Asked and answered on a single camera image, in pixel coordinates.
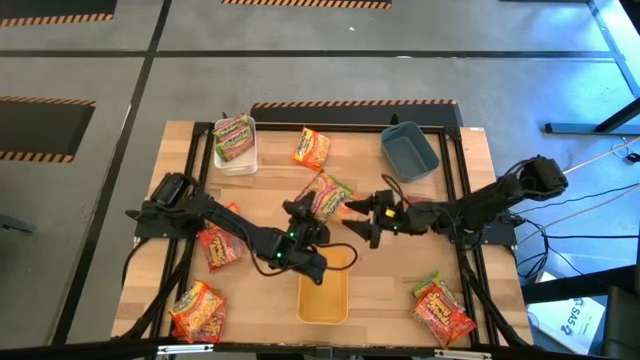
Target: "gray floor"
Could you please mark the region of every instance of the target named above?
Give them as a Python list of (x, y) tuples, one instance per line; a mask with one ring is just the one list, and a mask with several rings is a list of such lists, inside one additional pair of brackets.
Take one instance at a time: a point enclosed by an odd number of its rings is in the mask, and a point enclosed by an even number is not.
[[(619, 4), (605, 2), (605, 18), (619, 19)], [(121, 0), (112, 23), (3, 28), (0, 50), (146, 49), (161, 3)], [(637, 40), (637, 34), (630, 36), (624, 26), (616, 31), (624, 35), (624, 44)], [(400, 0), (394, 2), (393, 10), (362, 11), (174, 1), (160, 48), (607, 50), (585, 5), (494, 0)], [(3, 94), (98, 101), (72, 164), (0, 162), (0, 213), (14, 214), (39, 228), (33, 237), (0, 233), (0, 286), (11, 289), (0, 292), (0, 322), (13, 329), (0, 337), (0, 348), (44, 344), (51, 335), (141, 63), (141, 59), (0, 59)], [(70, 341), (109, 336), (120, 271), (131, 249), (134, 228), (124, 211), (138, 207), (146, 194), (165, 121), (215, 120), (222, 111), (247, 111), (258, 101), (347, 98), (457, 99), (464, 124), (486, 128), (494, 166), (501, 173), (536, 154), (553, 157), (562, 168), (569, 168), (610, 149), (621, 140), (550, 136), (540, 129), (550, 121), (597, 123), (633, 96), (610, 60), (157, 59)], [(639, 175), (638, 165), (609, 156), (573, 172), (569, 190), (556, 200), (631, 184)], [(602, 200), (536, 211), (530, 218), (546, 224)], [(640, 193), (631, 193), (558, 224), (549, 233), (636, 234), (638, 201)], [(516, 209), (534, 205), (526, 203)], [(518, 235), (522, 239), (531, 231), (523, 226)], [(530, 256), (541, 246), (538, 237), (531, 239), (519, 248), (517, 257)], [(630, 240), (555, 240), (552, 246), (585, 272), (635, 260), (636, 244)], [(553, 255), (547, 267), (558, 275), (574, 275)], [(25, 317), (35, 323), (25, 323)]]

